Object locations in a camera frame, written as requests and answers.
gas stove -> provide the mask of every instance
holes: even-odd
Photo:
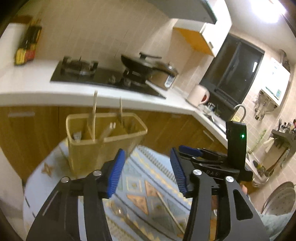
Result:
[[[132,79],[116,70],[98,68],[97,66],[98,62],[96,61],[89,63],[81,59],[71,60],[70,57],[64,57],[63,61],[58,63],[50,81],[101,85],[165,99],[152,87],[138,82],[135,78]]]

range hood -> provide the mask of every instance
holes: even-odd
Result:
[[[215,24],[217,18],[211,3],[216,0],[146,0],[163,11],[169,18],[180,18]]]

window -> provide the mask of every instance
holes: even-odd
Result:
[[[245,99],[263,55],[262,49],[243,39],[230,34],[226,37],[200,82],[211,93],[209,102],[220,106],[223,119],[228,120],[233,108]]]

orange triangle pattern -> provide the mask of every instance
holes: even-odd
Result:
[[[147,196],[154,196],[157,197],[156,189],[153,187],[148,181],[145,180],[145,187]]]
[[[146,215],[148,215],[148,207],[146,197],[135,196],[127,194],[126,197],[130,199],[139,209],[141,209]]]

faucet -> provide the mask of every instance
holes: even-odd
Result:
[[[238,110],[240,107],[243,107],[243,109],[244,109],[244,115],[243,115],[243,117],[241,118],[241,120],[240,120],[240,122],[242,122],[243,120],[244,120],[244,118],[246,117],[246,108],[242,105],[242,104],[238,104],[237,106],[235,106],[234,108],[233,108],[233,110]]]

